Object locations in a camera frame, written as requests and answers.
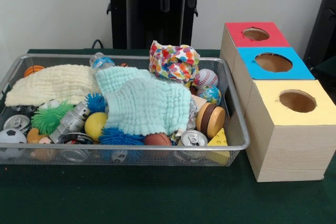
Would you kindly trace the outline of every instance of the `red lid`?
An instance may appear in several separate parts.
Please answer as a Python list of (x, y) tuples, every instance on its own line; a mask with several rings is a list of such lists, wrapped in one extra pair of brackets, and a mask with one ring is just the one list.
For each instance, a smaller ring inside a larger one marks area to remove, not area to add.
[(226, 23), (236, 47), (290, 47), (273, 22)]

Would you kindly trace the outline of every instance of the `black cable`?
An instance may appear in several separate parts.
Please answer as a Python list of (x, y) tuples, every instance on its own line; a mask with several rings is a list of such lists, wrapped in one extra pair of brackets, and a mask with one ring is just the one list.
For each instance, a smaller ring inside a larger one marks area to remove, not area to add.
[(103, 43), (102, 43), (100, 40), (98, 40), (98, 39), (96, 39), (96, 40), (93, 42), (91, 48), (93, 49), (93, 48), (96, 46), (97, 43), (99, 43), (101, 49), (104, 49)]

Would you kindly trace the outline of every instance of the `white wall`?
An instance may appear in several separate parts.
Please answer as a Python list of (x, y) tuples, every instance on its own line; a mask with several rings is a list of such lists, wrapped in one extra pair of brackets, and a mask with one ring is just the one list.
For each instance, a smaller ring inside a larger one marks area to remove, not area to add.
[[(0, 78), (29, 48), (112, 46), (110, 0), (0, 0)], [(303, 56), (321, 0), (198, 0), (192, 45), (220, 48), (224, 22), (274, 21)]]

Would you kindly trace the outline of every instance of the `green spiky ball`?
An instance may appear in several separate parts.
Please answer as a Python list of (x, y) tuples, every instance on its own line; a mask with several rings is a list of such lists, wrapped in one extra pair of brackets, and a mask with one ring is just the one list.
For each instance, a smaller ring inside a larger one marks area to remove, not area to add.
[(31, 117), (31, 124), (34, 128), (39, 129), (40, 134), (50, 135), (59, 126), (63, 116), (72, 109), (73, 106), (66, 101), (57, 108), (38, 109)]

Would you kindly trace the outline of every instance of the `wooden cube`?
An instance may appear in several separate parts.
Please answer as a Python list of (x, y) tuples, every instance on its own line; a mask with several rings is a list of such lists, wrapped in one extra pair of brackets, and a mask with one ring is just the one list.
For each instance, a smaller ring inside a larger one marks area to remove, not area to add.
[(335, 115), (317, 80), (254, 81), (245, 120), (257, 181), (322, 179), (336, 150)]
[(233, 70), (238, 47), (290, 47), (272, 22), (226, 23), (220, 56)]
[(238, 48), (232, 76), (245, 115), (253, 80), (314, 80), (291, 47)]

